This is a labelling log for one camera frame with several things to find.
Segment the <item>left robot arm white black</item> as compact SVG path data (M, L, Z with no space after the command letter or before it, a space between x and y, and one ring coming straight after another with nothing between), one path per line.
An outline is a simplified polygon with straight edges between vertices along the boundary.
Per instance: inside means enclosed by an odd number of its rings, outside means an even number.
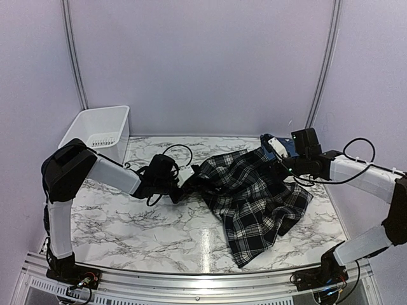
M149 165L133 170L89 148L80 139L72 139L57 149L41 166L49 275L74 283L98 272L76 264L71 243L71 208L84 181L91 179L114 187L134 198L145 199L147 206L152 207L156 204L153 196L169 196L173 203L178 203L199 171L191 163L180 169L166 154L157 154Z

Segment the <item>blue t-shirt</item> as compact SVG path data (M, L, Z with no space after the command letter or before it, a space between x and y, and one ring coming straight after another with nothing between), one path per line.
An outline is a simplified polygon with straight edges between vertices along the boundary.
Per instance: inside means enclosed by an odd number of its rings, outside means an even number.
M278 138L283 145L286 147L287 151L289 152L289 157L295 157L298 156L298 153L296 153L295 151L295 147L294 147L294 142L292 139L286 139L286 138Z

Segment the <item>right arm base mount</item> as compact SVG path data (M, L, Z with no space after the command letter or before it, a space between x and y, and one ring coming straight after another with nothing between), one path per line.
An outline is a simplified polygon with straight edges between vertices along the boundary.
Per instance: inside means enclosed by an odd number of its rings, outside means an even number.
M337 283L344 283L347 280L347 270L341 266L308 268L295 271L290 277L290 282L296 286L297 291L322 288Z

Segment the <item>plaid black white garment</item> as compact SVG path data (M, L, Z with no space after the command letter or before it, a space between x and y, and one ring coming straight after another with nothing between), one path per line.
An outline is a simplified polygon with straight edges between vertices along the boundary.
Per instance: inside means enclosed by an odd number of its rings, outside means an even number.
M239 268L296 225L313 199L297 183L279 180L260 147L212 156L194 170L193 190L222 222Z

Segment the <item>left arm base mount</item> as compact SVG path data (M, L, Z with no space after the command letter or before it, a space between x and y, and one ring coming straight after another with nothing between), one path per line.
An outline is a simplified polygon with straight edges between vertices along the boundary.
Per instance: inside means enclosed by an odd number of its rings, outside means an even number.
M61 283L69 284L75 288L90 288L96 290L99 286L101 270L87 266L75 265L73 268L61 272L48 269L46 277Z

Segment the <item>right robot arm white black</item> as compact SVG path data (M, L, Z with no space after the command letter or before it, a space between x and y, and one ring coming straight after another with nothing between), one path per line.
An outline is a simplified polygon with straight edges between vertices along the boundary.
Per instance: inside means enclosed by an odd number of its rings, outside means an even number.
M331 283L351 262L406 244L406 172L377 165L375 149L368 160L352 157L345 149L325 151L313 128L295 131L287 141L264 134L261 145L284 176L330 189L339 187L358 199L381 203L384 216L378 224L322 255L313 275L320 284Z

